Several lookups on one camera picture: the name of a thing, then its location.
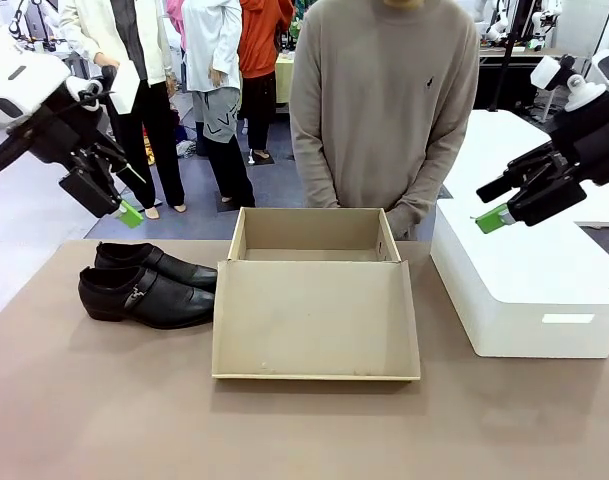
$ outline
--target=shoe heel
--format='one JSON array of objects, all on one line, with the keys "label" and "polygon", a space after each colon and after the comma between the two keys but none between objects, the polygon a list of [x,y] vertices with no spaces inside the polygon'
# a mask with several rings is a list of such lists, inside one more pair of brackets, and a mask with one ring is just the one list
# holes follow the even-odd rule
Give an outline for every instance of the shoe heel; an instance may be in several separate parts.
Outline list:
[{"label": "shoe heel", "polygon": [[123,318],[114,313],[98,312],[97,310],[87,310],[88,316],[93,320],[101,320],[103,322],[121,322]]}]

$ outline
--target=man's hand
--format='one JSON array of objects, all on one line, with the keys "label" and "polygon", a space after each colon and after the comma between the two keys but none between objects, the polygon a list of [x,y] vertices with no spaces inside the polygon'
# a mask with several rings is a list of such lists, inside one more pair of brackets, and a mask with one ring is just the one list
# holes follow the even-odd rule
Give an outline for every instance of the man's hand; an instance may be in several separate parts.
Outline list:
[{"label": "man's hand", "polygon": [[100,67],[112,66],[115,68],[119,68],[119,66],[120,66],[120,62],[118,62],[117,60],[115,60],[112,57],[109,57],[108,55],[104,55],[102,52],[98,52],[95,55],[95,58],[93,59],[93,63],[95,63],[95,65],[98,65]]},{"label": "man's hand", "polygon": [[211,79],[211,82],[215,88],[219,88],[226,78],[226,74],[224,72],[220,72],[219,70],[213,69],[213,65],[211,65],[208,67],[208,78]]},{"label": "man's hand", "polygon": [[166,92],[168,93],[168,98],[171,98],[177,92],[177,79],[172,73],[166,75]]}]

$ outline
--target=orange jacket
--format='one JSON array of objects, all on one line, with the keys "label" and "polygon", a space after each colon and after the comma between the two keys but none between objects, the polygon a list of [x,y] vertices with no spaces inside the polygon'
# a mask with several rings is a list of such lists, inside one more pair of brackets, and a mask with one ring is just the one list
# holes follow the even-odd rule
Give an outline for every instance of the orange jacket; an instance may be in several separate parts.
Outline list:
[{"label": "orange jacket", "polygon": [[242,38],[239,55],[244,78],[275,71],[275,32],[286,32],[293,17],[291,0],[241,0]]}]

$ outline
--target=black pants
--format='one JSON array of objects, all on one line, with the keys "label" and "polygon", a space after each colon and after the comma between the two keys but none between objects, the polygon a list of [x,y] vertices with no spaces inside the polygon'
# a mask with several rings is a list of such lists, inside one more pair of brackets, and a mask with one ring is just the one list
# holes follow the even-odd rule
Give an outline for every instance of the black pants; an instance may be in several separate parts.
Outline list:
[{"label": "black pants", "polygon": [[175,207],[184,203],[184,188],[180,179],[177,151],[175,150],[175,122],[168,101],[166,83],[149,87],[146,80],[140,83],[133,110],[118,115],[109,102],[109,116],[117,143],[124,149],[126,159],[146,183],[128,185],[144,208],[155,204],[155,185],[148,166],[142,124],[153,149],[157,173],[162,182],[166,203]]},{"label": "black pants", "polygon": [[246,174],[237,137],[233,135],[228,143],[204,137],[204,144],[222,197],[232,198],[240,207],[254,207],[253,185]]},{"label": "black pants", "polygon": [[244,79],[241,116],[248,119],[248,148],[251,150],[266,150],[268,127],[275,117],[276,102],[275,72]]}]

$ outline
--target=bare foot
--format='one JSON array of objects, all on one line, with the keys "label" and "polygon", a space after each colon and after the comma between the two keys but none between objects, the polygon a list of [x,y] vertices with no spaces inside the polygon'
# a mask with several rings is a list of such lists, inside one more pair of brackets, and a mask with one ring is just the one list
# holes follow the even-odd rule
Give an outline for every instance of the bare foot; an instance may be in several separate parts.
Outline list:
[{"label": "bare foot", "polygon": [[145,209],[144,215],[146,215],[146,218],[148,218],[149,220],[157,220],[158,218],[160,218],[160,212],[158,212],[157,208],[155,207]]}]

